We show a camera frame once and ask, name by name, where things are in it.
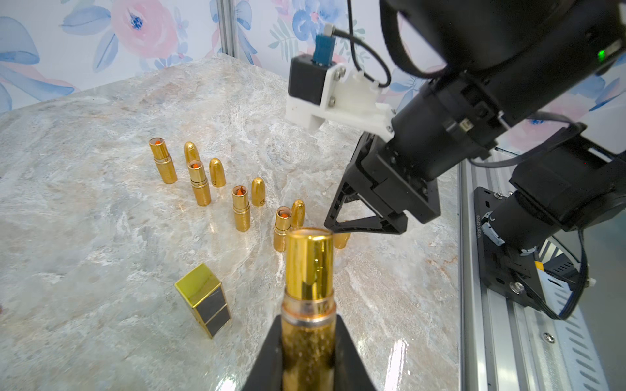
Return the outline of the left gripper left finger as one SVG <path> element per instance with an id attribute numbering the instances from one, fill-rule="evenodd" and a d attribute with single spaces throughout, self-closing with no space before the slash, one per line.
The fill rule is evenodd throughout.
<path id="1" fill-rule="evenodd" d="M 243 391 L 282 391 L 283 350 L 281 317 L 275 317 Z"/>

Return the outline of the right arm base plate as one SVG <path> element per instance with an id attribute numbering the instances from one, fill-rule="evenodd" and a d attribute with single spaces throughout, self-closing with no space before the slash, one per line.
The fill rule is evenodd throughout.
<path id="1" fill-rule="evenodd" d="M 522 306 L 553 320 L 569 319 L 589 285 L 589 260 L 583 231 L 578 232 L 580 266 L 563 280 L 570 296 L 558 311 L 547 303 L 536 264 L 539 250 L 559 230 L 547 213 L 519 192 L 505 197 L 483 187 L 474 190 L 481 282 Z"/>

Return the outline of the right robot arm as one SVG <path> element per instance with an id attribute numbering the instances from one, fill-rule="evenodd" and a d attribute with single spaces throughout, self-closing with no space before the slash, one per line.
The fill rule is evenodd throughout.
<path id="1" fill-rule="evenodd" d="M 324 222 L 336 233 L 399 235 L 440 215 L 425 189 L 624 51 L 616 1 L 383 1 L 393 62 L 422 78 L 391 119 L 365 133 Z"/>

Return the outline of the gold lipstick base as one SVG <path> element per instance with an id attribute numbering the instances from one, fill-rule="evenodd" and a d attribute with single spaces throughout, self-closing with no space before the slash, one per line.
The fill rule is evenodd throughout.
<path id="1" fill-rule="evenodd" d="M 167 149 L 166 142 L 163 138 L 151 138 L 149 146 L 153 153 L 153 159 L 157 170 L 161 175 L 161 179 L 165 184 L 173 184 L 178 180 L 174 168 L 174 162 Z"/>

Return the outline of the gold lipstick cap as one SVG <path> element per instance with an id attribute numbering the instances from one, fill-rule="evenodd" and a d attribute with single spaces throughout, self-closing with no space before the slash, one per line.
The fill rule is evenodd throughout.
<path id="1" fill-rule="evenodd" d="M 291 227 L 294 230 L 298 230 L 304 226 L 306 217 L 306 205 L 303 200 L 295 200 L 292 208 L 292 224 Z"/>
<path id="2" fill-rule="evenodd" d="M 209 169 L 212 185 L 214 187 L 225 187 L 227 181 L 222 161 L 218 158 L 211 159 Z"/>
<path id="3" fill-rule="evenodd" d="M 252 203 L 261 207 L 266 203 L 266 184 L 261 177 L 257 177 L 251 184 Z"/>
<path id="4" fill-rule="evenodd" d="M 334 234 L 334 248 L 335 249 L 345 249 L 349 239 L 350 239 L 350 233 L 336 233 L 336 234 Z"/>
<path id="5" fill-rule="evenodd" d="M 200 161 L 200 153 L 195 143 L 187 142 L 184 144 L 184 157 L 187 164 L 192 161 Z"/>

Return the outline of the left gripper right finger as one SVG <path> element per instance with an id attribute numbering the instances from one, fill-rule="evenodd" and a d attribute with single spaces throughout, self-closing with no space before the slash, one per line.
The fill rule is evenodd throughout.
<path id="1" fill-rule="evenodd" d="M 334 390 L 376 390 L 340 315 L 336 323 Z"/>

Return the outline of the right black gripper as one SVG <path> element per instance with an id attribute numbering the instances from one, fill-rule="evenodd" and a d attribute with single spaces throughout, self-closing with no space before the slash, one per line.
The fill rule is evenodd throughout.
<path id="1" fill-rule="evenodd" d="M 497 115 L 508 81 L 502 68 L 429 81 L 392 119 L 394 138 L 364 133 L 324 220 L 335 234 L 405 233 L 408 216 L 440 216 L 437 178 L 466 158 L 486 158 L 505 132 Z M 360 200 L 373 216 L 340 222 L 342 207 Z"/>

